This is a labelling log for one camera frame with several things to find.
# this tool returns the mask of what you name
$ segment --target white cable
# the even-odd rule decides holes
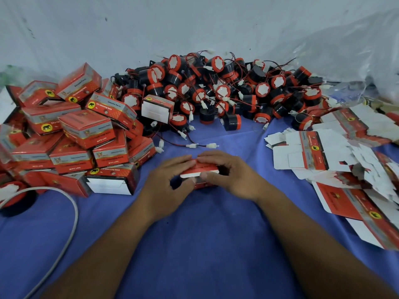
[[[69,238],[66,242],[66,244],[64,245],[64,247],[62,248],[61,253],[58,255],[57,259],[55,260],[54,264],[52,265],[52,267],[48,270],[48,272],[46,273],[46,275],[44,275],[44,277],[42,278],[42,280],[39,281],[38,284],[36,284],[36,286],[34,288],[32,288],[32,291],[30,291],[23,299],[29,299],[42,285],[43,283],[47,280],[47,278],[52,274],[52,272],[54,271],[54,269],[57,267],[59,261],[61,260],[62,256],[64,256],[69,244],[71,243],[71,240],[73,238],[73,236],[75,235],[75,231],[76,231],[76,226],[77,226],[77,220],[79,217],[79,212],[77,209],[77,205],[75,203],[75,201],[73,200],[73,198],[65,191],[62,191],[58,188],[53,188],[50,186],[34,186],[33,188],[27,188],[27,189],[23,189],[21,191],[15,192],[13,194],[13,196],[7,198],[6,200],[4,200],[2,203],[0,203],[0,209],[8,202],[10,201],[13,197],[27,192],[27,191],[31,191],[31,190],[54,190],[57,192],[60,192],[61,194],[64,194],[73,204],[73,208],[75,210],[75,220],[73,221],[73,227],[72,227],[72,231],[71,234],[69,235]]]

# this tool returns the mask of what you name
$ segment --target blue tablecloth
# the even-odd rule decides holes
[[[274,120],[268,130],[244,119],[239,131],[226,132],[218,121],[201,125],[190,135],[201,144],[241,156],[267,181],[282,190],[299,208],[399,292],[399,252],[368,244],[344,218],[326,213],[312,185],[290,170],[273,168],[267,134],[289,126],[289,118]],[[176,143],[184,140],[164,134]],[[134,196],[93,194],[78,198],[79,223],[64,258],[45,286],[53,282],[99,238],[135,200],[148,172],[164,159],[204,149],[165,143],[141,168]],[[392,145],[378,150],[399,161]],[[73,223],[71,203],[54,191],[41,195],[31,209],[13,218],[0,218],[0,298],[22,298],[51,267]],[[303,298],[300,286],[269,223],[255,204],[221,188],[194,191],[171,216],[147,231],[127,268],[117,298]]]

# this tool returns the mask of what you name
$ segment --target person's left hand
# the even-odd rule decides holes
[[[164,161],[150,172],[136,200],[149,220],[155,222],[172,214],[191,193],[195,185],[194,178],[183,181],[175,190],[170,186],[170,180],[195,164],[191,155],[180,156]]]

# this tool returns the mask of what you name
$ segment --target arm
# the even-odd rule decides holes
[[[173,176],[195,165],[190,159],[170,159],[152,171],[136,201],[41,298],[113,298],[144,233],[152,223],[172,214],[193,190],[192,179],[176,190],[170,186]]]
[[[235,196],[257,203],[279,238],[291,266],[309,298],[399,298],[370,271],[270,185],[241,158],[213,150],[198,161],[223,165],[228,176],[202,173],[202,179],[222,186]]]

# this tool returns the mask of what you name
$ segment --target pile of red boxes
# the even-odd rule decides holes
[[[4,180],[12,176],[83,197],[132,194],[137,168],[156,153],[135,110],[87,63],[58,84],[6,86],[0,101]]]

